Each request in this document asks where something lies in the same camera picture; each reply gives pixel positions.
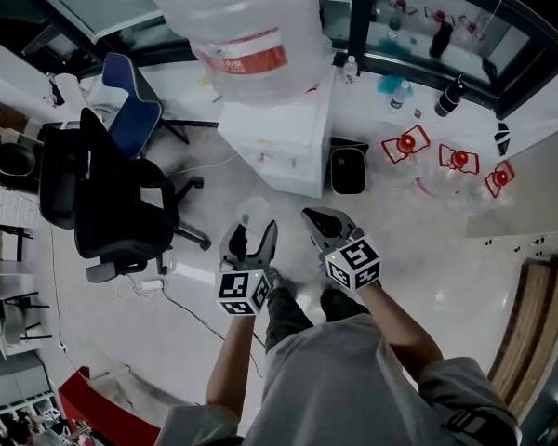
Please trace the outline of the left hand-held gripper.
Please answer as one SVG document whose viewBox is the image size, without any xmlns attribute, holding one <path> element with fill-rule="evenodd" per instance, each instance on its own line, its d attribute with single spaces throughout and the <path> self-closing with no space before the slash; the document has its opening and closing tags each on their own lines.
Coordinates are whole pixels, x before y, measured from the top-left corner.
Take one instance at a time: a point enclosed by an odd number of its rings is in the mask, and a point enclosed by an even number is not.
<svg viewBox="0 0 558 446">
<path fill-rule="evenodd" d="M 217 303 L 231 316 L 258 316 L 272 290 L 272 260 L 278 226 L 266 227 L 258 251 L 246 259 L 246 227 L 234 222 L 219 245 Z"/>
</svg>

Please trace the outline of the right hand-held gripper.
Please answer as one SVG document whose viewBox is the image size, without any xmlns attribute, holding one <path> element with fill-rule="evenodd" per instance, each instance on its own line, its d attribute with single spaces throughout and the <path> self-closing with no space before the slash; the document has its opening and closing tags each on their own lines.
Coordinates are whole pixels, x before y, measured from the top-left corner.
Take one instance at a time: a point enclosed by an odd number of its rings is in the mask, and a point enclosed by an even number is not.
<svg viewBox="0 0 558 446">
<path fill-rule="evenodd" d="M 346 213 L 304 208 L 301 217 L 315 242 L 347 238 L 321 252 L 320 259 L 332 281 L 356 291 L 379 279 L 381 257 L 376 245 Z"/>
</svg>

